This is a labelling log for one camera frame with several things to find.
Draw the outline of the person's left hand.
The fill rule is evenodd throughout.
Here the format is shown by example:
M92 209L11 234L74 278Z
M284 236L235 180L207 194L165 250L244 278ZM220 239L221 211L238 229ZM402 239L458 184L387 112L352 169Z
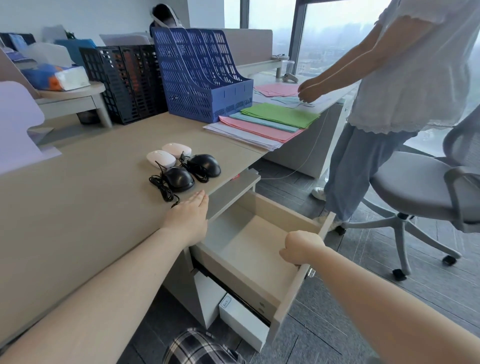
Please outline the person's left hand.
M193 215L187 212L186 201L171 208L165 215L161 233L180 248L194 246L207 234L206 215Z

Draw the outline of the beige wooden desk drawer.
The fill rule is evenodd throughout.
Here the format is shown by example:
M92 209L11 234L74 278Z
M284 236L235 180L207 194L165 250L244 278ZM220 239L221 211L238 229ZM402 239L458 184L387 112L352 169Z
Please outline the beige wooden desk drawer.
M315 271L279 255L287 233L306 231L324 239L323 224L255 192L260 175L245 170L209 198L208 232L191 248L193 265L269 327L266 344L279 333L304 280Z

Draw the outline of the person's right forearm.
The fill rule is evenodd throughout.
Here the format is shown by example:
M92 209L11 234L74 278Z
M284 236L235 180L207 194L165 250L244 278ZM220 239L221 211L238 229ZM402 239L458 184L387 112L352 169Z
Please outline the person's right forearm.
M480 338L328 247L306 253L385 364L480 364Z

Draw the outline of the white computer mouse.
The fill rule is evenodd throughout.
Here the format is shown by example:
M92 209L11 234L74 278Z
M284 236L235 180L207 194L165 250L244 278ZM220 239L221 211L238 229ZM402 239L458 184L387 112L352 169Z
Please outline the white computer mouse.
M190 147L176 142L167 143L163 145L161 149L174 156L177 160L179 160L182 156L191 157L192 155L192 149Z
M164 150L152 151L146 155L146 158L154 167L159 169L169 169L177 163L176 157Z

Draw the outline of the white box with label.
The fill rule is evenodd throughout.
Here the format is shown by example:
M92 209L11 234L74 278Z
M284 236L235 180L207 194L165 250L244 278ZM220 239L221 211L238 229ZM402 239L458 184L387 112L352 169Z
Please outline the white box with label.
M269 327L228 293L218 307L221 320L260 353L267 342Z

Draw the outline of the pink paper sheet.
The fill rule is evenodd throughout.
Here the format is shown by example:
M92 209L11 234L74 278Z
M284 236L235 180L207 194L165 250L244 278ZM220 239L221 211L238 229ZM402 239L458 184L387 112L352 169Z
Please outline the pink paper sheet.
M220 117L219 122L213 125L217 127L228 126L230 128L249 132L256 136L264 137L280 143L286 143L304 131L304 129L299 128L293 128L294 130L286 130L287 125L275 122L265 124L245 121L232 117Z

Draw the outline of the light blue paper sheet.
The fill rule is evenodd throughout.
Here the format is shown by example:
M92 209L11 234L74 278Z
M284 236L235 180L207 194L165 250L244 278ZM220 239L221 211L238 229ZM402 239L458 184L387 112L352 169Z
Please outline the light blue paper sheet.
M277 130L282 130L282 131L290 132L290 133L294 133L294 132L297 132L299 130L299 128L291 126L291 125L286 125L286 124L282 124L282 123L267 120L267 119L262 119L262 118L257 118L257 117L253 117L253 116L250 116L250 115L245 115L245 114L242 114L241 112L231 114L231 115L229 115L229 117L233 118L233 119L236 119L236 120L249 122L249 123L252 123L252 124L268 126L268 127L271 127L271 128L277 129Z

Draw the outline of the green paper sheet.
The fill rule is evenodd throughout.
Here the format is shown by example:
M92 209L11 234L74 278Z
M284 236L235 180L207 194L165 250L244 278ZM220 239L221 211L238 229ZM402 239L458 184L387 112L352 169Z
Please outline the green paper sheet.
M308 128L320 116L319 113L269 103L255 104L246 107L242 109L240 113L258 119L293 126L298 129Z

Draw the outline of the blue plastic file organizer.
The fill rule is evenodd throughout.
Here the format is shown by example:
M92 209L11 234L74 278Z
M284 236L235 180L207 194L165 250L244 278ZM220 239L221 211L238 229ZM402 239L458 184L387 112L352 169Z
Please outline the blue plastic file organizer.
M217 123L253 105L254 81L236 68L220 29L152 28L170 114Z

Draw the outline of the black plastic file organizer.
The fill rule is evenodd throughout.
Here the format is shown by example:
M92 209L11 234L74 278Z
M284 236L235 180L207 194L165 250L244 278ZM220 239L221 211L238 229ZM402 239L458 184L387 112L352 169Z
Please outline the black plastic file organizer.
M79 49L90 81L102 93L111 121L128 125L168 112L159 62L153 45Z

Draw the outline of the beige desk riser shelf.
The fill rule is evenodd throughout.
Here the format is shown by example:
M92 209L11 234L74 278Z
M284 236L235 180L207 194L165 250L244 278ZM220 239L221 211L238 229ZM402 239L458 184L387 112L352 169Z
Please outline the beige desk riser shelf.
M103 83L91 81L87 87L66 92L38 90L39 98L35 101L47 120L96 111L101 124L105 128L112 128L113 123L103 98L105 91Z

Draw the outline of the black bag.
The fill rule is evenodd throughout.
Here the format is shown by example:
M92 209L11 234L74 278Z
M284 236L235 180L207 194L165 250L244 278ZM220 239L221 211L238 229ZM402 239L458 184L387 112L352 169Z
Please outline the black bag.
M167 4L155 5L151 10L151 16L153 21L149 26L150 38L153 38L153 29L156 27L184 28L174 9Z

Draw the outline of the blue folder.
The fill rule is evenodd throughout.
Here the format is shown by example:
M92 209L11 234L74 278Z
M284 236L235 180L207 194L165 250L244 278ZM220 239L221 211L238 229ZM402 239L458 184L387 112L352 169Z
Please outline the blue folder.
M74 64L85 67L80 49L95 49L96 45L92 39L57 39L53 42L56 45L64 46L69 52Z

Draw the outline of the pale lilac paper sheet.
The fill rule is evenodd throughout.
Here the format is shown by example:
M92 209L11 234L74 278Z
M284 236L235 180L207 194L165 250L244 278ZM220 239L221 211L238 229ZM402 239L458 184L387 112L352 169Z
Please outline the pale lilac paper sheet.
M62 153L55 147L40 149L27 130L45 117L27 88L17 82L0 82L0 175L45 161Z

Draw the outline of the translucent white plastic container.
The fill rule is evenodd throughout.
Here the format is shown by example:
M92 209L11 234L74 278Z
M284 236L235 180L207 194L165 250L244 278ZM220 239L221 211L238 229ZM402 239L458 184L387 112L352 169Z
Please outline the translucent white plastic container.
M37 64L50 64L63 68L70 68L74 64L68 49L63 45L35 42L19 52L24 57L36 61Z

